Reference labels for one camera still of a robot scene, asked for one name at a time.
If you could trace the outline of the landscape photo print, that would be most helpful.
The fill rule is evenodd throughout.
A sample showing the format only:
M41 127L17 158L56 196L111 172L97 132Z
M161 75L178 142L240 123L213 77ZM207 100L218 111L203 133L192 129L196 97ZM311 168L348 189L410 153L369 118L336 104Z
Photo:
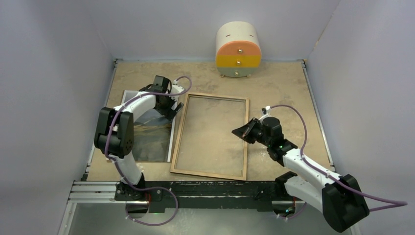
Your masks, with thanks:
M136 162L161 163L171 161L175 119L167 119L156 110L156 96L145 92L125 90L122 113L133 114L133 146L131 153Z

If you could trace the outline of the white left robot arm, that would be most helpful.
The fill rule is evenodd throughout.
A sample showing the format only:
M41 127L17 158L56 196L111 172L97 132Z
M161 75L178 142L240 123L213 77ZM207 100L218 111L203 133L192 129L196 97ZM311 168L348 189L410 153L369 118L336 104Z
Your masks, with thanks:
M183 107L178 97L189 91L179 84L179 77L170 80L155 76L154 82L141 88L132 98L113 108L99 111L94 146L101 150L120 174L117 195L140 200L149 194L142 171L137 167L132 150L134 123L147 111L154 110L172 121Z

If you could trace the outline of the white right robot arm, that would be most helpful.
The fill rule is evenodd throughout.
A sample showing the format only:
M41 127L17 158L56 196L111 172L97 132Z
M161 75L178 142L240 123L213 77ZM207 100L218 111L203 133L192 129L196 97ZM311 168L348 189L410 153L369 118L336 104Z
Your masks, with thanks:
M276 196L303 200L319 210L335 231L342 233L369 215L369 208L357 180L324 168L284 137L275 117L253 118L232 134L244 142L264 145L270 158L289 172L276 178Z

